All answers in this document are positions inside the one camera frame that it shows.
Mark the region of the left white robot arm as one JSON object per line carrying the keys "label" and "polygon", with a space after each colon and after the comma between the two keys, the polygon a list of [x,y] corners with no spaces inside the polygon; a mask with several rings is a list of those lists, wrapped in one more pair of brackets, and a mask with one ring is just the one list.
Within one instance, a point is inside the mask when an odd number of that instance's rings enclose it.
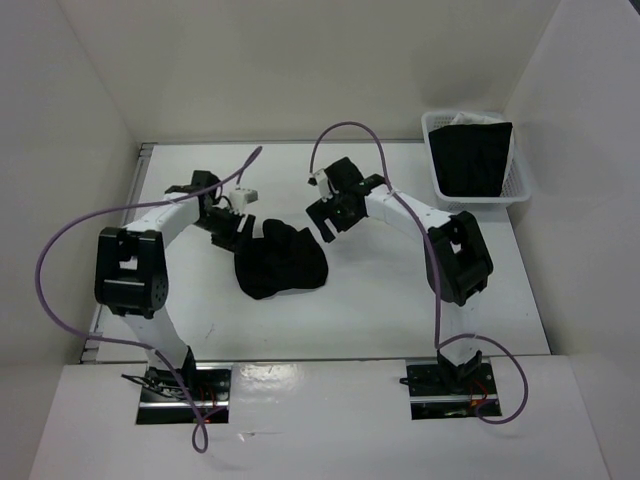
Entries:
{"label": "left white robot arm", "polygon": [[198,390],[192,349],[180,338],[166,308],[169,277],[165,250],[194,225],[212,243],[235,253],[251,237],[255,217],[244,213],[258,200],[253,189],[222,193],[220,179],[196,170],[187,185],[173,185],[161,204],[120,228],[104,228],[98,239],[94,293],[99,304],[123,319],[147,350],[147,384],[161,385],[180,400]]}

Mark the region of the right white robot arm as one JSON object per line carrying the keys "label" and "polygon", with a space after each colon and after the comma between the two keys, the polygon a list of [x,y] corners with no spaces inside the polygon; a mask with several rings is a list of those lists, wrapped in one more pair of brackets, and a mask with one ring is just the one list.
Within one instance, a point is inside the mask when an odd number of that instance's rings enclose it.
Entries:
{"label": "right white robot arm", "polygon": [[425,272],[436,295],[434,345],[439,384],[462,392],[480,368],[475,339],[480,294],[493,261],[476,218],[438,210],[388,186],[380,174],[363,176],[344,157],[309,176],[319,199],[306,212],[327,243],[365,218],[379,220],[424,247]]}

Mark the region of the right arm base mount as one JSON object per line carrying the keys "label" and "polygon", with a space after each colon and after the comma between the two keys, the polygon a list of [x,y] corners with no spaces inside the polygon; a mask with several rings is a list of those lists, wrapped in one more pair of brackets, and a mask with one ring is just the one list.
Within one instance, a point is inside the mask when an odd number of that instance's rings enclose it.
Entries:
{"label": "right arm base mount", "polygon": [[408,361],[399,383],[407,388],[413,420],[474,418],[502,415],[493,369],[483,361],[459,386],[447,386],[433,359]]}

